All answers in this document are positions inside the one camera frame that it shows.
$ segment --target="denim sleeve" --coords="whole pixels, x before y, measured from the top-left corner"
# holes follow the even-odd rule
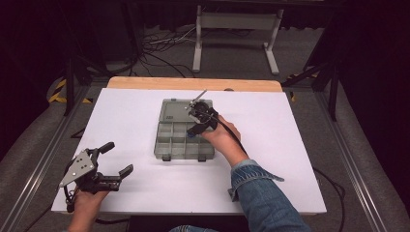
[[[284,181],[252,159],[232,168],[229,190],[232,200],[239,199],[250,231],[310,231],[287,197],[274,183]]]

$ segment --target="small object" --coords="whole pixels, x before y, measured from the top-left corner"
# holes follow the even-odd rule
[[[192,100],[186,110],[189,110],[188,115],[193,119],[195,125],[187,130],[188,137],[195,137],[197,134],[204,132],[211,127],[215,130],[218,126],[218,113],[213,107],[200,101],[207,90],[204,90],[196,99]]]

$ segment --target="white table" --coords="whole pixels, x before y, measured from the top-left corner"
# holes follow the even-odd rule
[[[232,202],[230,167],[216,152],[206,162],[156,159],[154,146],[163,99],[195,98],[201,91],[102,89],[76,154],[109,141],[116,147],[99,157],[99,172],[134,171],[102,203],[103,213],[129,215],[237,215]],[[308,154],[284,93],[208,91],[203,99],[233,122],[249,156],[285,179],[277,185],[301,214],[325,213],[326,207]],[[66,212],[60,189],[54,212]]]

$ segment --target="wire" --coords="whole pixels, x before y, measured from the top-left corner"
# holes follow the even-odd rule
[[[91,67],[91,68],[97,70],[98,72],[96,72],[96,73],[100,73],[101,75],[105,75],[105,76],[108,76],[108,77],[112,77],[112,76],[115,75],[113,72],[110,72],[105,68],[99,67],[97,64],[95,64],[94,62],[86,59],[85,57],[77,56],[77,58],[79,60],[81,60],[84,64],[86,64],[88,67]]]
[[[75,158],[70,160],[69,163],[67,163],[66,168],[64,170],[64,175],[63,176],[65,176],[67,174],[67,172],[69,172],[69,169],[73,165],[74,161],[75,161]],[[64,189],[64,194],[66,195],[67,211],[69,212],[69,208],[73,206],[74,198],[75,198],[75,195],[78,193],[79,188],[76,188],[75,191],[73,191],[73,190],[69,191],[68,187],[64,186],[63,189]]]
[[[96,223],[98,224],[104,224],[104,225],[108,225],[108,224],[118,224],[118,223],[124,223],[124,222],[129,222],[130,219],[129,218],[124,218],[124,219],[117,219],[117,220],[103,220],[103,219],[96,219]]]
[[[150,70],[144,65],[144,63],[146,63],[146,62],[144,62],[144,61],[141,60],[141,59],[139,59],[139,61],[141,61],[141,66],[145,68],[145,70],[148,72],[148,74],[149,74],[151,77],[153,77],[153,76],[151,75]]]
[[[332,185],[332,187],[337,192],[338,198],[340,200],[340,205],[341,205],[341,222],[338,228],[338,232],[341,232],[343,230],[345,215],[346,215],[346,209],[344,208],[344,196],[346,195],[346,190],[344,189],[342,185],[334,182],[330,177],[328,177],[325,173],[323,173],[319,169],[313,167],[313,170],[319,173],[320,175],[322,175],[324,178],[326,178],[326,180]]]
[[[150,64],[150,63],[148,63],[148,62],[146,62],[146,61],[142,61],[142,60],[140,60],[140,61],[141,61],[141,63],[144,63],[144,64],[149,65],[149,66],[157,66],[157,67],[168,67],[168,66],[169,66],[169,65],[155,65],[155,64]],[[183,68],[187,69],[187,70],[190,72],[190,74],[192,75],[192,77],[193,77],[193,78],[196,78],[196,76],[195,76],[195,74],[193,73],[193,71],[192,71],[190,68],[188,68],[187,66],[185,66],[185,65],[173,65],[173,66],[175,66],[175,67],[183,67]]]
[[[52,204],[50,204],[31,224],[27,226],[27,228],[24,230],[24,232],[27,232],[33,227],[34,224],[37,223],[49,210],[51,210]]]
[[[136,62],[137,62],[136,59],[132,59],[131,62],[128,65],[126,65],[125,67],[119,68],[117,70],[112,70],[112,71],[109,71],[109,72],[113,73],[113,74],[118,74],[118,73],[125,72],[127,70],[131,70],[132,67],[136,64]],[[90,74],[92,74],[93,76],[106,76],[106,74],[104,74],[103,72],[99,72],[99,71],[95,72],[95,71],[88,70],[88,72]]]
[[[216,118],[208,113],[202,112],[201,114],[204,114],[214,120],[216,120],[218,123],[220,123],[227,131],[228,133],[233,137],[233,139],[235,139],[235,141],[238,143],[238,145],[241,147],[242,151],[244,151],[245,154],[248,155],[247,151],[245,151],[244,146],[242,146],[241,140],[239,140],[239,138],[236,136],[236,134],[232,131],[232,129],[230,127],[228,127],[225,123],[223,123],[219,118]]]
[[[172,67],[176,72],[178,72],[182,77],[186,77],[181,71],[179,71],[177,68],[175,68],[175,66],[169,64],[167,61],[163,60],[162,58],[160,58],[160,57],[158,57],[158,56],[155,56],[155,55],[153,55],[153,54],[149,54],[149,53],[147,53],[147,55],[152,56],[152,57],[154,57],[154,58],[156,58],[156,59],[158,59],[158,60],[163,61],[165,64],[167,64],[168,66]]]
[[[188,35],[191,31],[193,31],[195,28],[196,28],[196,27],[191,28],[189,31],[187,31],[187,33],[185,33],[183,36],[181,36],[181,37],[179,37],[179,38],[175,38],[175,37],[173,37],[173,38],[167,38],[167,39],[162,39],[162,40],[156,40],[156,41],[154,41],[154,42],[148,42],[148,43],[146,43],[146,44],[160,44],[160,43],[163,43],[163,42],[170,42],[170,41],[179,42],[180,40],[183,40],[183,39],[185,38],[185,36],[187,36],[187,35]]]

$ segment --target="black cable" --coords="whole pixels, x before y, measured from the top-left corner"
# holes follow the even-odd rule
[[[70,160],[69,163],[67,163],[66,168],[64,170],[64,175],[63,177],[67,174],[67,172],[69,172],[70,167],[73,165],[73,162],[75,161],[75,159]],[[69,208],[73,208],[73,204],[74,204],[74,198],[75,195],[78,193],[78,188],[72,193],[72,190],[69,191],[67,186],[63,187],[64,190],[64,194],[66,196],[66,204],[67,204],[67,211],[69,213],[71,213],[69,211]]]
[[[161,39],[159,39],[157,37],[156,40],[146,40],[146,43],[143,43],[144,46],[144,50],[147,53],[152,53],[155,51],[166,51],[169,48],[173,47],[176,44],[182,44],[185,43],[193,34],[194,34],[194,29],[195,27],[191,28],[190,30],[186,31],[186,32],[181,32],[180,35],[178,35],[178,33],[175,33],[172,37],[167,38],[167,36],[170,34],[168,33],[167,35],[165,35],[164,37],[162,37]]]
[[[131,76],[131,74],[132,74],[133,64],[130,66],[130,73],[129,73],[129,76]]]
[[[141,60],[141,59],[139,59],[139,61],[141,62],[141,66],[145,68],[145,70],[148,72],[148,74],[149,74],[151,77],[153,77],[153,76],[151,75],[150,70],[144,65],[144,61]]]
[[[156,67],[168,67],[168,66],[169,66],[169,65],[150,64],[150,63],[148,63],[148,62],[146,62],[146,61],[142,61],[142,60],[141,60],[141,62],[144,63],[144,64],[146,64],[146,65],[149,65],[149,66],[156,66]],[[195,74],[193,73],[193,71],[192,71],[190,68],[188,68],[187,66],[185,66],[185,65],[173,65],[173,66],[175,66],[175,67],[183,67],[183,68],[187,69],[187,70],[190,72],[190,74],[192,75],[192,77],[193,77],[193,78],[196,78],[196,76],[195,76]]]
[[[77,56],[77,58],[79,60],[81,60],[84,64],[86,64],[87,66],[95,69],[96,71],[98,71],[100,74],[104,75],[104,76],[108,76],[108,77],[112,77],[115,76],[115,74],[113,72],[108,71],[105,68],[102,68],[100,66],[98,66],[97,64],[95,64],[94,62],[82,57],[82,56]]]
[[[337,192],[338,198],[340,200],[340,205],[341,205],[341,222],[340,222],[340,226],[338,228],[338,232],[341,232],[343,230],[345,215],[346,215],[346,212],[345,212],[346,209],[344,208],[344,196],[346,194],[346,190],[344,189],[344,187],[342,185],[340,185],[340,184],[336,183],[335,181],[333,181],[330,177],[328,177],[325,173],[323,173],[319,169],[313,167],[313,171],[315,171],[315,172],[319,173],[320,175],[322,175],[332,185],[332,187]]]
[[[136,62],[137,62],[136,59],[132,59],[131,62],[125,67],[117,69],[117,70],[112,70],[112,71],[108,70],[108,71],[113,74],[122,73],[122,72],[132,69],[132,67],[136,64]],[[88,71],[88,72],[92,74],[93,76],[106,76],[106,74],[104,74],[103,72],[94,72],[94,71]]]
[[[103,219],[96,219],[96,223],[98,224],[104,224],[104,225],[108,225],[108,224],[118,224],[118,223],[124,223],[124,222],[129,222],[130,219],[129,218],[125,218],[125,219],[117,219],[117,220],[103,220]]]
[[[51,210],[52,204],[50,204],[31,224],[27,226],[27,228],[24,230],[24,232],[27,232],[33,227],[34,224],[37,223],[49,210]]]
[[[158,57],[158,56],[155,56],[155,55],[153,55],[153,54],[149,54],[149,53],[147,53],[147,55],[152,56],[152,57],[154,57],[154,58],[156,58],[156,59],[158,59],[158,60],[163,61],[165,64],[169,65],[169,66],[172,67],[176,72],[178,72],[182,77],[185,77],[184,74],[181,73],[181,71],[179,71],[177,68],[175,68],[173,65],[169,64],[167,61],[163,60],[162,58],[160,58],[160,57]]]
[[[235,139],[235,141],[238,143],[238,145],[241,147],[242,151],[244,151],[245,154],[248,155],[247,151],[245,151],[244,146],[242,146],[241,140],[239,140],[239,138],[236,136],[236,134],[232,131],[232,129],[230,127],[228,127],[225,123],[223,123],[219,118],[216,118],[208,113],[202,112],[201,114],[204,114],[214,120],[216,120],[218,123],[220,123],[225,129],[226,131],[228,131],[228,133],[233,137],[233,139]]]

